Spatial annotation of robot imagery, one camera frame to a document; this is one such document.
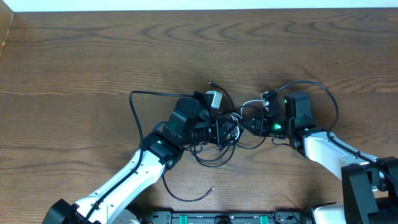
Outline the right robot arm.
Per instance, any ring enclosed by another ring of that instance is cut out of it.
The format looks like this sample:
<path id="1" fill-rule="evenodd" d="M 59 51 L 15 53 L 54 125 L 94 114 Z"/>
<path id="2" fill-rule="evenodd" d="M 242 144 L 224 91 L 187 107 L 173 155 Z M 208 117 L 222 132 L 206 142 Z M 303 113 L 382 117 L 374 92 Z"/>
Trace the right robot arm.
<path id="1" fill-rule="evenodd" d="M 286 116 L 279 114 L 276 92 L 265 92 L 266 113 L 241 121 L 255 136 L 288 139 L 304 158 L 319 163 L 341 180 L 343 203 L 310 209 L 302 223 L 397 223 L 397 158 L 363 153 L 316 126 L 306 92 L 284 96 Z"/>

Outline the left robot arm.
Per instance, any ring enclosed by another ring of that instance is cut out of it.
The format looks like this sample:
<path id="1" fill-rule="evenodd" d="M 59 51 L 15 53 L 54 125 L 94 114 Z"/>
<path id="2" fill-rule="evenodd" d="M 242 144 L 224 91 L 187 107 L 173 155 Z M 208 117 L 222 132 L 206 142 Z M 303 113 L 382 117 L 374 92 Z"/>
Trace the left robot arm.
<path id="1" fill-rule="evenodd" d="M 238 122 L 210 114 L 210 101 L 181 98 L 161 131 L 144 137 L 133 158 L 88 196 L 48 210 L 44 223 L 112 223 L 146 188 L 172 169 L 188 147 L 232 140 Z"/>

